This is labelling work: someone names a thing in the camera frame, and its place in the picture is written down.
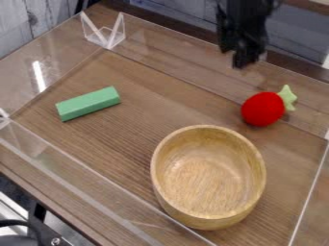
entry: toy strawberry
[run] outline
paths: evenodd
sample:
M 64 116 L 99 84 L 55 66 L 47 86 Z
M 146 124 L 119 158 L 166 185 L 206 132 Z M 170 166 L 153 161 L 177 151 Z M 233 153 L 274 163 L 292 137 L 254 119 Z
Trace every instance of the toy strawberry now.
M 280 120 L 286 111 L 294 111 L 293 103 L 297 96 L 289 85 L 282 87 L 280 93 L 261 92 L 251 96 L 242 105 L 242 117 L 246 123 L 265 127 Z

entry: acrylic corner bracket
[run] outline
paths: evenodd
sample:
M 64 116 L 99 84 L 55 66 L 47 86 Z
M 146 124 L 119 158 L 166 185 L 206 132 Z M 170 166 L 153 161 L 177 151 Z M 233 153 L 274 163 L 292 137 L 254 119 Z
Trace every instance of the acrylic corner bracket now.
M 126 39 L 124 17 L 122 12 L 118 15 L 112 29 L 108 27 L 98 29 L 84 12 L 82 12 L 80 17 L 86 39 L 103 48 L 112 50 Z

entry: green foam block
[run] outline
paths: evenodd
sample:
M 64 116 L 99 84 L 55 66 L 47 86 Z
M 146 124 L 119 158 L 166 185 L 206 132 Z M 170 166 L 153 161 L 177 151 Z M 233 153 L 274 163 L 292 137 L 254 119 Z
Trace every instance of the green foam block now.
M 56 103 L 56 109 L 62 121 L 68 121 L 115 104 L 119 104 L 119 95 L 111 86 Z

